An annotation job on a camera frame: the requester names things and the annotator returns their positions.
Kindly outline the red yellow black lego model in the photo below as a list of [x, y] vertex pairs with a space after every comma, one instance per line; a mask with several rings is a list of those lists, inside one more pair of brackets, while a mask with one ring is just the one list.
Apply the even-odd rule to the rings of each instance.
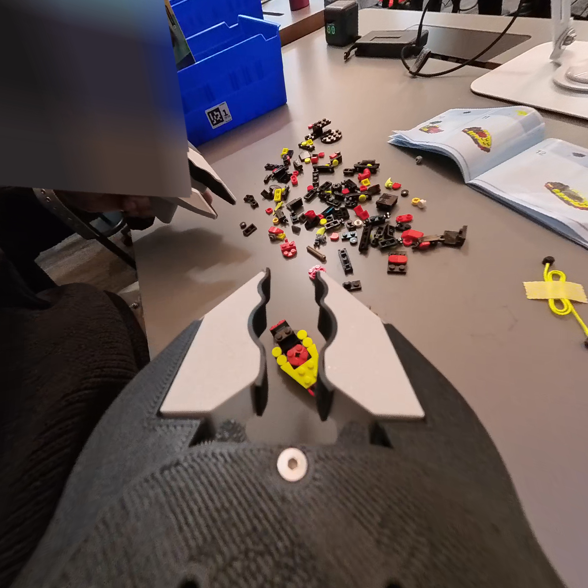
[[305, 329], [294, 329], [286, 320], [270, 327], [271, 354], [278, 367], [315, 397], [318, 381], [319, 350]]

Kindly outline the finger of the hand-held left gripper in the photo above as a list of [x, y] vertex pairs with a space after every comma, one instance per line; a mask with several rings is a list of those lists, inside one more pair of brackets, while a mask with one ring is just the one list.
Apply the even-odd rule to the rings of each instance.
[[187, 146], [187, 158], [192, 187], [201, 194], [208, 190], [225, 202], [231, 205], [236, 204], [236, 199], [225, 182], [217, 175], [194, 145]]
[[160, 199], [160, 221], [170, 224], [177, 209], [182, 208], [194, 214], [216, 220], [217, 211], [207, 199], [208, 188], [205, 185], [193, 185], [187, 198], [164, 197]]

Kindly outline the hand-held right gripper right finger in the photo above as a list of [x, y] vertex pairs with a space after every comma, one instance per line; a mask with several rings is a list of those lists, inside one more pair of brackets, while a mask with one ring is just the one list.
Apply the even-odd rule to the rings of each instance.
[[376, 420], [422, 420], [425, 412], [382, 320], [327, 273], [313, 281], [319, 306], [316, 406], [327, 420], [336, 396]]

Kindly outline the white desk stand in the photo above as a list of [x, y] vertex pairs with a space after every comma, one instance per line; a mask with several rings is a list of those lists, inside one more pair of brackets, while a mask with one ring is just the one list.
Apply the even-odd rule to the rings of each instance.
[[576, 40], [571, 2], [551, 2], [552, 42], [543, 43], [477, 78], [479, 96], [587, 121], [587, 42]]

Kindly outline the yellowish tape strip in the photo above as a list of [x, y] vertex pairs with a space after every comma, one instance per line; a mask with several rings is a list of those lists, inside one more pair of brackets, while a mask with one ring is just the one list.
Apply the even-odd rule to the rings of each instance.
[[568, 300], [587, 303], [587, 296], [581, 284], [566, 281], [524, 282], [526, 298], [536, 300]]

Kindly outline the printed cardboard box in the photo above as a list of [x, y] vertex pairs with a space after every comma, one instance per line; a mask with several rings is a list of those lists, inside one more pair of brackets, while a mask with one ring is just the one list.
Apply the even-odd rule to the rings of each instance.
[[165, 9], [168, 18], [168, 26], [171, 35], [172, 48], [175, 57], [176, 69], [180, 71], [195, 63], [194, 56], [189, 49], [187, 39], [178, 23], [169, 1], [165, 1]]

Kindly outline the black flat device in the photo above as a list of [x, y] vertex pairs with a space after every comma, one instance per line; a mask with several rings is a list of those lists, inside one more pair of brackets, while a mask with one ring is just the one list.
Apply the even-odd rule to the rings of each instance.
[[355, 43], [356, 57], [400, 58], [401, 50], [405, 50], [405, 58], [417, 56], [426, 46], [429, 31], [424, 28], [420, 36], [418, 30], [405, 31], [371, 31]]

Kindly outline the black cube charger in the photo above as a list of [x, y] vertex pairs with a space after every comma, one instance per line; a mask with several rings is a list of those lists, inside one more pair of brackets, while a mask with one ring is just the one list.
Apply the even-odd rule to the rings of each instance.
[[325, 38], [331, 47], [347, 47], [359, 38], [359, 6], [356, 1], [325, 4]]

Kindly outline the blue plastic bin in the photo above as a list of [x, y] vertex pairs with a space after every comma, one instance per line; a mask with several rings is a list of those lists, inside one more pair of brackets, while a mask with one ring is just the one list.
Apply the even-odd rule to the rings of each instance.
[[264, 19], [261, 1], [170, 1], [186, 38], [225, 22], [234, 26], [239, 15]]
[[239, 15], [188, 37], [195, 63], [178, 73], [194, 146], [287, 103], [279, 25]]

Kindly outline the person's left hand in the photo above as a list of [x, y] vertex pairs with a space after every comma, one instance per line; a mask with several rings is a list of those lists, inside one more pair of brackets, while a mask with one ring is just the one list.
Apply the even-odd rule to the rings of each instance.
[[119, 212], [134, 231], [144, 231], [155, 221], [149, 197], [134, 195], [96, 194], [84, 195], [85, 209], [89, 212]]

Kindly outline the lego instruction booklet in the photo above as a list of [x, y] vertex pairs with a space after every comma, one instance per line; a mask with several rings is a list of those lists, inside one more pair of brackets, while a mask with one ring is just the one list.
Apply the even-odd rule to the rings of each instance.
[[547, 138], [532, 107], [449, 109], [388, 142], [451, 158], [468, 186], [587, 249], [587, 148]]

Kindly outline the pile of lego pieces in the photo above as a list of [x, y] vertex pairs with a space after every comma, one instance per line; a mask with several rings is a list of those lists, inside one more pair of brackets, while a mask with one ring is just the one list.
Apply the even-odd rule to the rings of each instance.
[[349, 247], [356, 247], [361, 255], [371, 250], [386, 254], [387, 274], [405, 275], [408, 251], [464, 246], [466, 225], [426, 235], [413, 227], [414, 215], [394, 217], [398, 199], [407, 198], [409, 191], [390, 178], [381, 188], [376, 183], [380, 168], [376, 159], [363, 158], [345, 168], [341, 151], [329, 155], [319, 151], [321, 145], [335, 145], [342, 139], [342, 132], [331, 128], [331, 123], [322, 118], [309, 125], [298, 151], [283, 148], [279, 162], [263, 167], [260, 198], [267, 203], [264, 214], [271, 223], [267, 235], [283, 259], [297, 257], [300, 248], [293, 237], [303, 231], [313, 234], [306, 251], [319, 261], [308, 271], [311, 280], [317, 272], [326, 271], [327, 258], [321, 248], [327, 243], [339, 245], [336, 255], [345, 276], [354, 273]]

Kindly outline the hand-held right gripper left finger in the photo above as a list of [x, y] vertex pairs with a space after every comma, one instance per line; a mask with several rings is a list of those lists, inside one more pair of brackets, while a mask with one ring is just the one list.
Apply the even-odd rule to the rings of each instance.
[[251, 418], [268, 404], [267, 328], [270, 269], [254, 275], [197, 322], [160, 406], [165, 417]]

